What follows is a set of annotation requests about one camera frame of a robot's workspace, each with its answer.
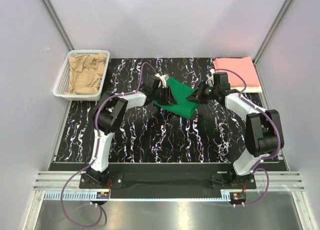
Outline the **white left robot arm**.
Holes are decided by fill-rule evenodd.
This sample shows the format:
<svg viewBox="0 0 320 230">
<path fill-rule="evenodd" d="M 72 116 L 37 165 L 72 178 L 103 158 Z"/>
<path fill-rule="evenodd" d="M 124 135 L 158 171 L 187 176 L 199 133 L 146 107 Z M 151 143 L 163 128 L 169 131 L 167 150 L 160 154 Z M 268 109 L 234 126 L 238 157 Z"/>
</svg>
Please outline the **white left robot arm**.
<svg viewBox="0 0 320 230">
<path fill-rule="evenodd" d="M 126 110 L 157 101 L 166 106 L 177 102 L 168 84 L 168 75 L 152 75 L 138 90 L 127 93 L 104 92 L 93 114 L 94 145 L 87 176 L 100 186 L 108 182 L 109 152 L 115 132 L 120 129 Z"/>
</svg>

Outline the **green t shirt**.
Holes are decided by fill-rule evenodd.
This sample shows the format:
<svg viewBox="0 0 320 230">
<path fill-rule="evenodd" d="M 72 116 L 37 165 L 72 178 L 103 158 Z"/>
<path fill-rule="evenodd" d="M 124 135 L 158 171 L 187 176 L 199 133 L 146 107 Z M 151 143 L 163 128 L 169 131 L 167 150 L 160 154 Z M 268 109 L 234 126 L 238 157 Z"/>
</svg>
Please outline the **green t shirt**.
<svg viewBox="0 0 320 230">
<path fill-rule="evenodd" d="M 175 80 L 172 77 L 169 77 L 166 83 L 167 86 L 170 86 L 171 93 L 176 101 L 176 105 L 162 105 L 157 101 L 154 101 L 153 103 L 156 106 L 178 116 L 191 119 L 198 107 L 198 103 L 188 101 L 187 97 L 194 92 L 194 89 Z"/>
</svg>

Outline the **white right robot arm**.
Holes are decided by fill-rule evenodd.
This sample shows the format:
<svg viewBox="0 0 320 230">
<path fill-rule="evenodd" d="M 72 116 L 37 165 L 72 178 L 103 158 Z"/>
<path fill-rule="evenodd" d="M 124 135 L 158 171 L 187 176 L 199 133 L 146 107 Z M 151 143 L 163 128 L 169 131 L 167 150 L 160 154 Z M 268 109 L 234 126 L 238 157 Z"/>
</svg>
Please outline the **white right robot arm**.
<svg viewBox="0 0 320 230">
<path fill-rule="evenodd" d="M 242 91 L 232 89 L 227 72 L 213 73 L 186 100 L 197 104 L 215 100 L 245 121 L 245 150 L 221 177 L 220 184 L 236 187 L 245 183 L 260 163 L 275 158 L 284 147 L 279 112 L 260 108 L 244 97 Z"/>
</svg>

